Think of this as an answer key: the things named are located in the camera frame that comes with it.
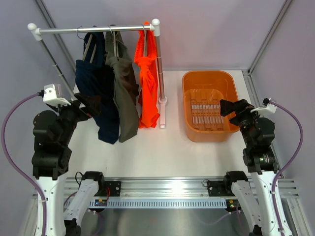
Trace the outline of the navy blue shorts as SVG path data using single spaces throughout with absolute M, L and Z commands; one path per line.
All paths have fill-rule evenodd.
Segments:
M 105 64 L 105 38 L 102 32 L 91 32 L 96 43 L 96 53 L 92 63 L 76 60 L 75 82 L 80 93 L 101 97 L 100 115 L 94 117 L 99 127 L 98 139 L 114 144 L 119 138 L 119 113 L 113 101 L 114 72 Z

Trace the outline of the olive green shorts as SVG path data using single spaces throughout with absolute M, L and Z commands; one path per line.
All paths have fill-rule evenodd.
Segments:
M 137 135 L 139 115 L 136 108 L 139 85 L 136 82 L 132 59 L 124 44 L 120 32 L 116 31 L 116 42 L 119 48 L 119 60 L 114 56 L 111 32 L 105 34 L 105 64 L 113 68 L 114 97 L 120 122 L 119 142 L 123 143 Z

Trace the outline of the orange shorts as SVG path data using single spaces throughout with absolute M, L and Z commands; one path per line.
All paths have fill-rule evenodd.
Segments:
M 155 128 L 160 116 L 158 102 L 158 75 L 156 67 L 156 43 L 152 31 L 147 31 L 147 56 L 143 56 L 144 32 L 139 31 L 139 39 L 134 54 L 134 63 L 139 67 L 139 82 L 141 86 L 138 103 L 142 107 L 139 118 L 139 128 Z

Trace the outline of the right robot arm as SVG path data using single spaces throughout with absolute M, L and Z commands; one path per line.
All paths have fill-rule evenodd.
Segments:
M 275 113 L 277 107 L 268 98 L 263 104 L 263 107 L 255 108 L 245 99 L 236 102 L 220 100 L 221 116 L 235 114 L 229 122 L 240 128 L 246 145 L 243 160 L 254 182 L 256 195 L 242 171 L 227 172 L 223 190 L 237 198 L 251 236 L 290 236 L 292 231 L 279 192 L 279 168 L 271 149 L 275 124 L 266 118 L 266 115 Z

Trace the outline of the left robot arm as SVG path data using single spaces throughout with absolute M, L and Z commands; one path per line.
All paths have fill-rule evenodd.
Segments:
M 85 172 L 70 205 L 64 207 L 64 186 L 72 154 L 69 142 L 77 123 L 100 114 L 101 97 L 75 94 L 68 101 L 50 88 L 43 95 L 50 110 L 38 114 L 34 120 L 33 176 L 43 191 L 46 208 L 39 207 L 38 223 L 46 220 L 47 236 L 79 236 L 81 222 L 94 196 L 105 192 L 106 184 L 101 172 Z

